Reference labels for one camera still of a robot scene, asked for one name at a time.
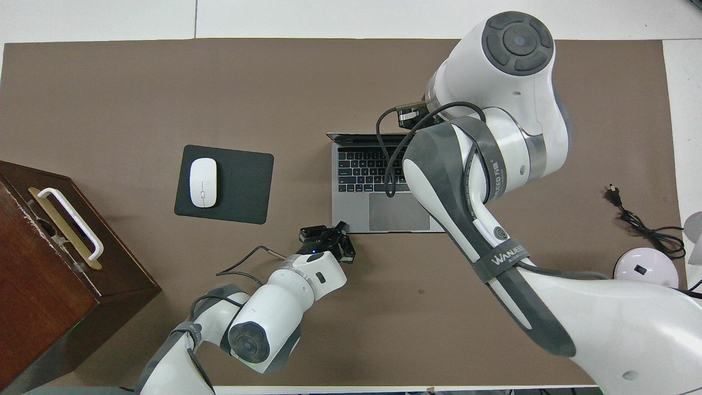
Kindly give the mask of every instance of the table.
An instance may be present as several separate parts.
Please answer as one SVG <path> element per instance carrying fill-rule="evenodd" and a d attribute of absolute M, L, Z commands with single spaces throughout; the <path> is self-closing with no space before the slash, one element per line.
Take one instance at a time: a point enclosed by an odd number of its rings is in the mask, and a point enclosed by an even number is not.
<path fill-rule="evenodd" d="M 259 244 L 293 252 L 300 227 L 328 224 L 324 133 L 372 132 L 384 109 L 421 96 L 455 43 L 7 45 L 2 159 L 72 176 L 164 290 L 62 384 L 132 385 L 190 302 L 221 282 L 215 272 Z M 662 45 L 557 45 L 555 87 L 575 126 L 569 161 L 490 209 L 537 264 L 611 272 L 621 253 L 647 242 L 617 222 L 616 208 L 602 199 L 608 183 L 652 224 L 675 225 L 678 218 Z M 389 121 L 383 127 L 393 129 Z M 275 156 L 265 225 L 173 213 L 180 155 L 189 143 Z M 353 240 L 358 258 L 346 268 L 349 283 L 307 313 L 286 370 L 260 376 L 205 346 L 198 357 L 214 384 L 592 384 L 569 360 L 531 343 L 445 235 Z M 258 257 L 245 268 L 266 277 L 275 264 Z"/>

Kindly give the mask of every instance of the laptop keyboard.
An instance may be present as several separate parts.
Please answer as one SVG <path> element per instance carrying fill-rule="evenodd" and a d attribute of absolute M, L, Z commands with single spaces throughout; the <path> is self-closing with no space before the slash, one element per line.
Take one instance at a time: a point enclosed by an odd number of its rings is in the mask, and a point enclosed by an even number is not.
<path fill-rule="evenodd" d="M 397 192 L 409 190 L 402 173 L 402 158 L 406 147 L 402 148 L 392 173 L 397 180 Z M 388 147 L 392 155 L 395 147 Z M 338 149 L 339 192 L 385 192 L 383 177 L 388 159 L 380 147 L 342 147 Z"/>

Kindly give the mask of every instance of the black mouse pad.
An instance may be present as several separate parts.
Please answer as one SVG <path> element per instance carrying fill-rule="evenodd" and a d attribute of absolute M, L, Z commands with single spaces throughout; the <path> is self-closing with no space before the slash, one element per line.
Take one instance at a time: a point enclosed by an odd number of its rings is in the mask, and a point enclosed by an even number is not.
<path fill-rule="evenodd" d="M 190 165 L 201 157 L 217 162 L 217 201 L 208 208 L 197 207 L 190 199 Z M 272 177 L 271 154 L 186 145 L 173 211 L 177 215 L 263 224 Z"/>

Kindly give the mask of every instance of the cable connector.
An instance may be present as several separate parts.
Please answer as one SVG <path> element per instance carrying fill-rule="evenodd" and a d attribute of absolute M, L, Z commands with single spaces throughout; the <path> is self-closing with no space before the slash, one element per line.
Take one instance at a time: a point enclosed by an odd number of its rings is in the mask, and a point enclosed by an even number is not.
<path fill-rule="evenodd" d="M 621 196 L 619 195 L 619 188 L 614 186 L 614 184 L 609 184 L 609 189 L 604 193 L 604 198 L 607 199 L 611 204 L 621 207 Z"/>
<path fill-rule="evenodd" d="M 397 124 L 403 129 L 412 129 L 424 116 L 429 114 L 425 101 L 398 105 L 395 107 L 395 112 L 397 112 Z"/>

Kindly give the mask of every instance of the white floor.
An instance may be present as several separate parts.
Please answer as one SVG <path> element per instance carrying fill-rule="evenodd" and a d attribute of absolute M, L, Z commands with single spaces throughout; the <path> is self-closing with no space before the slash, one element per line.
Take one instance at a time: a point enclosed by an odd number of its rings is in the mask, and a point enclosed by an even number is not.
<path fill-rule="evenodd" d="M 536 15 L 556 39 L 665 40 L 680 217 L 684 222 L 702 211 L 697 173 L 702 161 L 702 11 L 687 0 L 0 0 L 0 44 L 201 37 L 459 38 L 479 20 L 509 9 Z M 702 278 L 702 266 L 687 265 L 687 271 L 690 285 Z"/>

